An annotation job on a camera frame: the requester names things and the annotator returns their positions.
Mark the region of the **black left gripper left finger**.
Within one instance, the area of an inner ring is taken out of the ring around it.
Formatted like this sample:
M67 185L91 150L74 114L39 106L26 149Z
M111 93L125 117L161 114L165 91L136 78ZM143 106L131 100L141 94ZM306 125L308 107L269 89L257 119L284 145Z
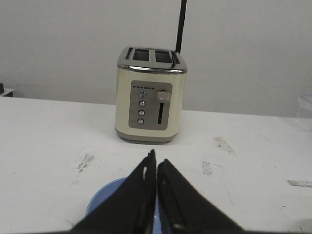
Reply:
M156 204L156 154L152 149L122 185L72 234L151 234Z

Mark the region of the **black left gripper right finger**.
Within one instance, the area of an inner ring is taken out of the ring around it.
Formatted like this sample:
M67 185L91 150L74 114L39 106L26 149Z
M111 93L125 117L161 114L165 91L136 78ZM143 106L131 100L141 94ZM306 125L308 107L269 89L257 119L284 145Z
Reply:
M164 234L243 234L245 231L204 198L169 161L157 169L161 231Z

